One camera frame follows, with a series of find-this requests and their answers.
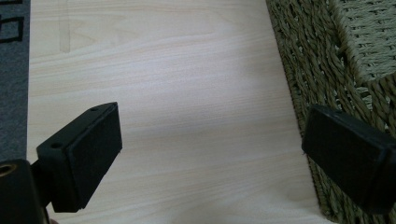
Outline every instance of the light wood grain surface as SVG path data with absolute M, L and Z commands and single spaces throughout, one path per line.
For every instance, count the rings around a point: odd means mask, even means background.
M 28 159 L 117 101 L 124 148 L 64 223 L 327 223 L 264 0 L 34 0 Z

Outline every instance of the black plastic part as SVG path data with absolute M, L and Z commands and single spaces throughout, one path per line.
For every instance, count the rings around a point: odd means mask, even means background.
M 37 171 L 52 179 L 55 212 L 84 208 L 121 149 L 117 103 L 88 109 L 41 144 Z
M 363 211 L 387 214 L 396 201 L 396 141 L 341 111 L 313 105 L 303 150 Z
M 30 164 L 25 160 L 0 163 L 0 223 L 48 223 L 40 206 Z

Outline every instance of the black rectangular block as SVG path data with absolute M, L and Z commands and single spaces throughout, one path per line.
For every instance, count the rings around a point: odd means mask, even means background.
M 396 142 L 341 111 L 313 105 L 303 150 L 365 212 L 386 214 L 396 201 Z
M 53 179 L 55 212 L 84 208 L 121 149 L 117 103 L 87 110 L 41 144 L 38 159 Z

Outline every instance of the wicker basket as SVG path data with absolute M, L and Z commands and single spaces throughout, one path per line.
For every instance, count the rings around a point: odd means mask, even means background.
M 302 135 L 311 104 L 396 137 L 396 2 L 267 0 Z M 309 161 L 320 208 L 340 223 L 396 223 L 362 212 Z

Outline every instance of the gray carpet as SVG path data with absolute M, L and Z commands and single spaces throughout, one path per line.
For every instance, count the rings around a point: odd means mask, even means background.
M 30 0 L 0 0 L 0 161 L 25 159 Z

